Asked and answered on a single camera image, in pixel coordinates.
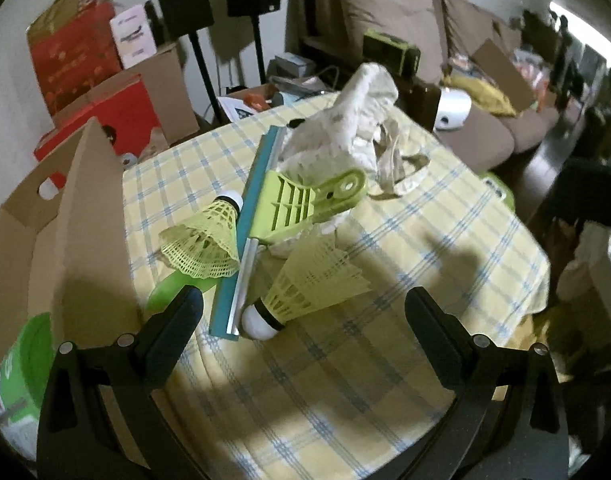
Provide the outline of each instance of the bright light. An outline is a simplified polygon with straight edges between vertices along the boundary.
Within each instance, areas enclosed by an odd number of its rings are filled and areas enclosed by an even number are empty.
[[[559,17],[565,15],[568,19],[568,30],[579,38],[579,41],[591,46],[601,56],[605,57],[605,63],[611,68],[611,43],[591,25],[580,19],[562,6],[550,2],[550,10],[556,12]]]

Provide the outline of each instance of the tablecloth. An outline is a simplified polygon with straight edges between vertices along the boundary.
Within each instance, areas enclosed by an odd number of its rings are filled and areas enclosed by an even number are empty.
[[[335,95],[222,126],[124,175],[125,224],[141,304],[171,272],[158,234],[223,189],[242,191],[260,136],[308,117]],[[208,334],[214,290],[166,392],[186,445],[214,478],[364,478],[418,441],[445,413],[444,390],[403,313],[425,286],[471,333],[506,343],[545,307],[549,263],[525,226],[435,138],[394,110],[430,158],[403,198],[363,199],[337,230],[373,292],[290,322],[274,339]],[[265,254],[251,288],[280,267]]]

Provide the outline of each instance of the speaker stand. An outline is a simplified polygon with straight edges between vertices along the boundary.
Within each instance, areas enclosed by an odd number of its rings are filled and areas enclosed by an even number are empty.
[[[258,28],[258,16],[250,16],[252,30],[254,31],[254,46],[256,47],[256,63],[258,63],[258,76],[261,84],[265,85],[265,62],[263,61],[263,47],[261,46],[261,31]]]
[[[210,80],[210,74],[207,71],[207,66],[205,65],[203,51],[201,50],[201,45],[198,42],[198,35],[194,30],[190,32],[188,36],[189,42],[192,44],[192,49],[194,50],[194,57],[196,57],[196,62],[198,63],[198,69],[201,70],[201,77],[203,78],[205,90],[207,90],[207,96],[210,97],[210,104],[212,105],[212,110],[214,110],[214,118],[219,121],[220,124],[225,124],[223,110],[221,110],[219,102],[216,100],[216,94],[214,93],[212,81]]]

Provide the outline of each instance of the shuttlecock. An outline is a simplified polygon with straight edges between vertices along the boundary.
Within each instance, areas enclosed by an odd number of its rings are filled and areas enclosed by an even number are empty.
[[[160,252],[173,269],[192,278],[221,278],[239,270],[236,219],[243,199],[236,191],[219,194],[208,207],[162,231]]]
[[[371,290],[334,240],[334,234],[323,235],[317,228],[301,235],[269,292],[243,311],[242,327],[250,337],[265,341],[291,319]]]

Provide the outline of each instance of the sofa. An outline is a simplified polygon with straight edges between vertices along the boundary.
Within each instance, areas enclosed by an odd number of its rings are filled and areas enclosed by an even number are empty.
[[[466,0],[299,0],[298,21],[303,54],[348,72],[361,63],[368,28],[416,44],[417,76],[428,84],[439,83],[450,56],[470,56],[487,39],[508,56],[521,46],[521,32]],[[473,106],[462,128],[435,135],[471,170],[483,173],[537,146],[558,117],[555,108],[546,108],[497,118]]]

